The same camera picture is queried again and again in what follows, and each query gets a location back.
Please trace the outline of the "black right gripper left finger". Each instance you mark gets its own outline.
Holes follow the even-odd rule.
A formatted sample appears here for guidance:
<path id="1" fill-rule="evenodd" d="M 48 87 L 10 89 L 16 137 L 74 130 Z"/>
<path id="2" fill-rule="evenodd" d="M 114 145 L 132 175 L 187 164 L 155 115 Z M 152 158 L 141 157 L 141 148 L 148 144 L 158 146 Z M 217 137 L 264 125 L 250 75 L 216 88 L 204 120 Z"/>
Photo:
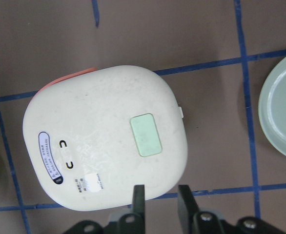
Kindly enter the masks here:
<path id="1" fill-rule="evenodd" d="M 132 199 L 132 213 L 136 234 L 145 233 L 145 189 L 144 185 L 135 185 Z"/>

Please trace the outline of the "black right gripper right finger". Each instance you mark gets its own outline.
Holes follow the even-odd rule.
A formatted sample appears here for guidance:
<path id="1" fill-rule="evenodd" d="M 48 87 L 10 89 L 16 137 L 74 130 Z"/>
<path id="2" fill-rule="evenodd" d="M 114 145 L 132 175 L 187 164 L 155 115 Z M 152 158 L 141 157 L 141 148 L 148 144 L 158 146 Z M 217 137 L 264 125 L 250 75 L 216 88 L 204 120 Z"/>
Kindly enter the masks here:
<path id="1" fill-rule="evenodd" d="M 178 217 L 183 234 L 194 234 L 194 215 L 199 211 L 188 185 L 178 186 Z"/>

